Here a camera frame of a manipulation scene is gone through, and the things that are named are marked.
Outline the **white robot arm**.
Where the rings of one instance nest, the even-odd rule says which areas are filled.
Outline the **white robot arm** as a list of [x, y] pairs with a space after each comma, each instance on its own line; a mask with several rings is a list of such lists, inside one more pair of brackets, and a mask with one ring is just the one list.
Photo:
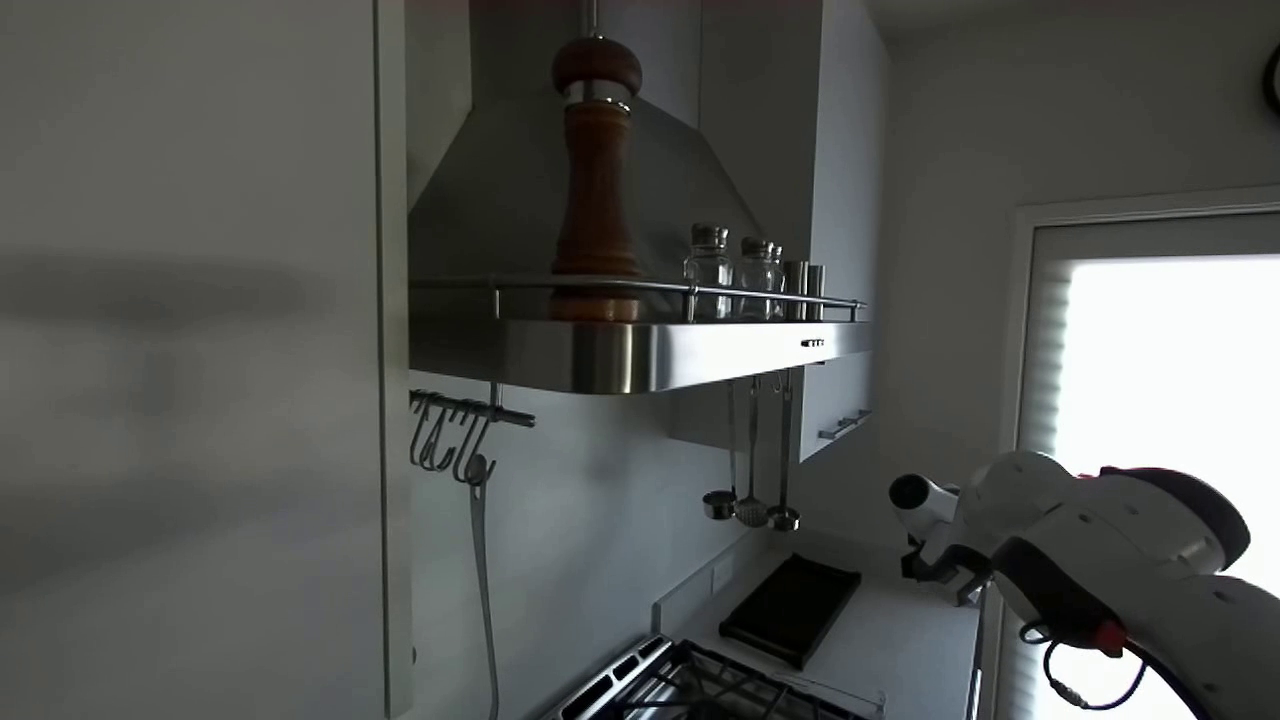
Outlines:
[[1009, 451], [967, 486], [887, 486], [908, 581], [955, 605], [997, 590], [1057, 643], [1137, 653], [1196, 720], [1274, 720], [1280, 599], [1232, 564], [1251, 533], [1213, 486], [1170, 470], [1076, 477]]

